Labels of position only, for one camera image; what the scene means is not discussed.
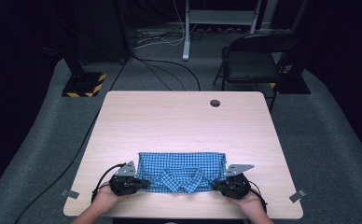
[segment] folded shirt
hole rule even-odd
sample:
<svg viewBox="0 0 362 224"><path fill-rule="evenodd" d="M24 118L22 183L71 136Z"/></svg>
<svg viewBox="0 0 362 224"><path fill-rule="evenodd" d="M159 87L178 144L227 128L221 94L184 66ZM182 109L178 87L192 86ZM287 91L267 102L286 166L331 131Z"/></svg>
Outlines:
<svg viewBox="0 0 362 224"><path fill-rule="evenodd" d="M226 180L224 153L139 153L137 175L151 185L148 192L193 193L212 190L213 181Z"/></svg>

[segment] tape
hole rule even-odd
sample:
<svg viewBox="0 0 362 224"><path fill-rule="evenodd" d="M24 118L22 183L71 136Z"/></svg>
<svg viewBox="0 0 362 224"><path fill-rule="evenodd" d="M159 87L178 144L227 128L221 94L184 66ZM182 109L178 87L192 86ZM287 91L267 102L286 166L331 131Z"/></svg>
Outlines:
<svg viewBox="0 0 362 224"><path fill-rule="evenodd" d="M304 189L301 189L300 191L294 193L291 197L289 197L289 201L295 203L298 200L300 200L302 197L304 197L306 194L307 194L306 191L304 191Z"/></svg>
<svg viewBox="0 0 362 224"><path fill-rule="evenodd" d="M65 189L65 190L63 190L63 192L60 195L62 195L63 197L70 197L70 198L76 199L79 196L79 193L74 192L72 190Z"/></svg>

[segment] black chair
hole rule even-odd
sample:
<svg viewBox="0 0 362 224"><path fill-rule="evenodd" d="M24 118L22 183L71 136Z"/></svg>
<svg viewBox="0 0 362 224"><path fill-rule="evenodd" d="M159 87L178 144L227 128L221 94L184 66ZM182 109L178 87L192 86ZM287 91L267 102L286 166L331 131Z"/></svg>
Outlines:
<svg viewBox="0 0 362 224"><path fill-rule="evenodd" d="M222 49L222 64L216 80L222 77L222 91L228 83L274 83L269 110L272 111L281 77L284 75L287 60L299 48L300 41L292 33L252 34L232 41ZM273 59L274 52L282 53L278 63Z"/></svg>

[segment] human hand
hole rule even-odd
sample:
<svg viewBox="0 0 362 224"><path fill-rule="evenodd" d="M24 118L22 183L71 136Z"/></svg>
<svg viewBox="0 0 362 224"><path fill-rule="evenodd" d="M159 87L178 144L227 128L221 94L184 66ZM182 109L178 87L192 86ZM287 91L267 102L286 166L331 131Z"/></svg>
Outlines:
<svg viewBox="0 0 362 224"><path fill-rule="evenodd" d="M272 224L271 219L266 215L260 198L253 192L248 192L242 199L237 200L227 197L231 203L237 204L242 212L255 224Z"/></svg>
<svg viewBox="0 0 362 224"><path fill-rule="evenodd" d="M109 186L109 182L104 182L99 188L96 197L91 204L98 212L102 214L108 212L117 203L129 198L131 195L118 196L116 195Z"/></svg>
<svg viewBox="0 0 362 224"><path fill-rule="evenodd" d="M129 197L130 195L116 195L109 187L109 183L105 182L97 192L93 203L83 213L81 213L81 215L74 219L72 223L93 224L102 214L108 212L111 208L117 205L117 203Z"/></svg>

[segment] light wood surface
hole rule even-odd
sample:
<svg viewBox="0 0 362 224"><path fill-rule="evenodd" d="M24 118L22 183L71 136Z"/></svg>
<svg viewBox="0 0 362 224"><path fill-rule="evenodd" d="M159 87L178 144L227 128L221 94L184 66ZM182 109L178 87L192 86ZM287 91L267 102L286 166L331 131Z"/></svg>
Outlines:
<svg viewBox="0 0 362 224"><path fill-rule="evenodd" d="M219 107L210 105L212 100ZM67 216L78 216L111 166L134 161L139 152L223 152L229 164L254 164L244 172L258 185L271 218L301 218L299 202L271 115L259 92L111 91L93 128L72 190ZM108 180L114 172L107 175ZM194 194L137 192L110 217L245 218L219 191Z"/></svg>

